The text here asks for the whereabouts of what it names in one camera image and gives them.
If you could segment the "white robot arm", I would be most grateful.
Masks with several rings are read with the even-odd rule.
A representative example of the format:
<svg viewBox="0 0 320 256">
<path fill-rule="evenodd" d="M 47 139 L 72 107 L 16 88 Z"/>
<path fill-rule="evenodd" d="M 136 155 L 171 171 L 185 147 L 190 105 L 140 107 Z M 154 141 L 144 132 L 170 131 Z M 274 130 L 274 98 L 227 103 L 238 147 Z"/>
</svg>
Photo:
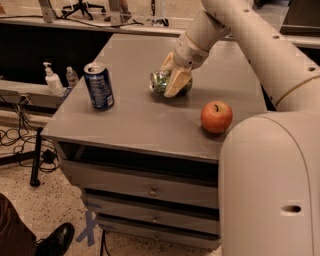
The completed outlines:
<svg viewBox="0 0 320 256">
<path fill-rule="evenodd" d="M 203 8 L 162 67 L 174 97 L 215 42 L 231 34 L 275 105 L 226 136 L 218 194 L 223 256 L 320 256 L 319 67 L 248 0 Z"/>
</svg>

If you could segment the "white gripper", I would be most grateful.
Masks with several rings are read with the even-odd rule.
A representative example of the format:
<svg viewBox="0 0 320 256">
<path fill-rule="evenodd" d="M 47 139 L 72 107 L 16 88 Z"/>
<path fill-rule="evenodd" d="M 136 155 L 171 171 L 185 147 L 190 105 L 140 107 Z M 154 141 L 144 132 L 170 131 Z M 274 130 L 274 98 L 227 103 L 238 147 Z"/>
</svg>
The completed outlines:
<svg viewBox="0 0 320 256">
<path fill-rule="evenodd" d="M 186 33 L 182 34 L 161 66 L 163 71 L 172 71 L 164 96 L 175 97 L 191 80 L 191 70 L 199 68 L 208 56 L 209 48 L 200 47 Z"/>
</svg>

